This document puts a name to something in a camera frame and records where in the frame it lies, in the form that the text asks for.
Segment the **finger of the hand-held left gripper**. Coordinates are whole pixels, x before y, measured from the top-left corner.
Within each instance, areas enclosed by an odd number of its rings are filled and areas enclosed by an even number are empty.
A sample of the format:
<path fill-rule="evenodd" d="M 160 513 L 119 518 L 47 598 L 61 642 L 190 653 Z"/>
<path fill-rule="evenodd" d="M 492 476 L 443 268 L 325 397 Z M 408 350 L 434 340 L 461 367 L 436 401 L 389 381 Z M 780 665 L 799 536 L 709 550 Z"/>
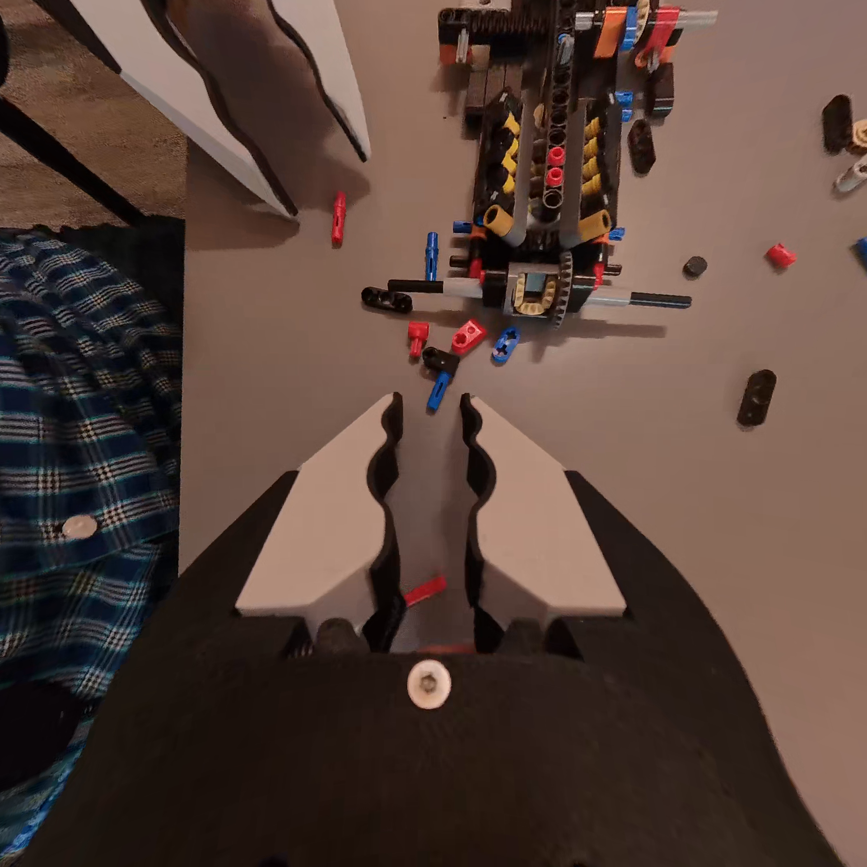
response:
<path fill-rule="evenodd" d="M 277 26 L 308 60 L 321 98 L 362 162 L 371 156 L 363 98 L 335 3 L 269 1 Z"/>
<path fill-rule="evenodd" d="M 72 1 L 120 68 L 121 78 L 244 186 L 263 207 L 295 219 L 293 205 L 258 148 L 231 117 L 213 81 L 154 4 Z"/>

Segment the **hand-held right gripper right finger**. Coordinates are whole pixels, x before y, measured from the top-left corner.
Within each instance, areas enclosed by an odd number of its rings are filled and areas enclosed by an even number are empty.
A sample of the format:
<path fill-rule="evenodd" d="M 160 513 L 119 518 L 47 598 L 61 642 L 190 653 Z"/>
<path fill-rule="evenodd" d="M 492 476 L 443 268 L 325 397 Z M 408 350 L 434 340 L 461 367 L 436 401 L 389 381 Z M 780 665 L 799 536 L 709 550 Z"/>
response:
<path fill-rule="evenodd" d="M 466 481 L 466 599 L 478 652 L 515 622 L 545 634 L 564 618 L 619 619 L 623 592 L 566 469 L 478 396 L 460 400 Z"/>

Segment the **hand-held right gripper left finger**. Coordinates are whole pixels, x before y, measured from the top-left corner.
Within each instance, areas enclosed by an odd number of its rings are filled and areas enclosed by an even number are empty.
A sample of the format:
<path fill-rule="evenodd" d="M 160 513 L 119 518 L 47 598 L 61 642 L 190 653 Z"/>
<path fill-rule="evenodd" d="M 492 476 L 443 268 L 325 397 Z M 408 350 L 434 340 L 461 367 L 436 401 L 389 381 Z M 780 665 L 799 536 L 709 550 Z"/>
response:
<path fill-rule="evenodd" d="M 235 603 L 243 616 L 294 616 L 309 634 L 347 621 L 374 652 L 406 611 L 395 520 L 403 398 L 393 392 L 298 469 Z"/>

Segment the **multicoloured lego vehicle model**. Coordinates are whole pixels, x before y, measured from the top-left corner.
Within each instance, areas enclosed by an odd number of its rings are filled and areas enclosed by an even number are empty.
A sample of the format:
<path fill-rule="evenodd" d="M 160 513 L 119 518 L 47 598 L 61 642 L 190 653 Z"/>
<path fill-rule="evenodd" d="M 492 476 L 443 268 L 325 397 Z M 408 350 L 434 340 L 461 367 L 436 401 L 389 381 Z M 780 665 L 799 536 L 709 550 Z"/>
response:
<path fill-rule="evenodd" d="M 689 309 L 692 299 L 604 288 L 615 244 L 623 143 L 664 121 L 673 58 L 716 10 L 683 2 L 458 2 L 437 17 L 439 61 L 466 67 L 464 121 L 478 135 L 470 220 L 447 274 L 387 289 L 464 298 L 558 329 L 588 305 Z"/>

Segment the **black furniture leg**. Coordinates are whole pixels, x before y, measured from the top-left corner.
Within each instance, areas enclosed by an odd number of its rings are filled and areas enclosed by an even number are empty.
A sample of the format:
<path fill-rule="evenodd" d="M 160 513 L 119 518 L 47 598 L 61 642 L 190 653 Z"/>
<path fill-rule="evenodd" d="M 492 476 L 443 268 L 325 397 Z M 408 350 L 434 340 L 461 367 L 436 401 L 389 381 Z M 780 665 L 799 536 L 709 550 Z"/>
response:
<path fill-rule="evenodd" d="M 57 139 L 4 97 L 1 98 L 1 132 L 38 162 L 69 180 L 76 188 L 124 223 L 139 225 L 146 220 L 146 214 L 87 168 Z"/>

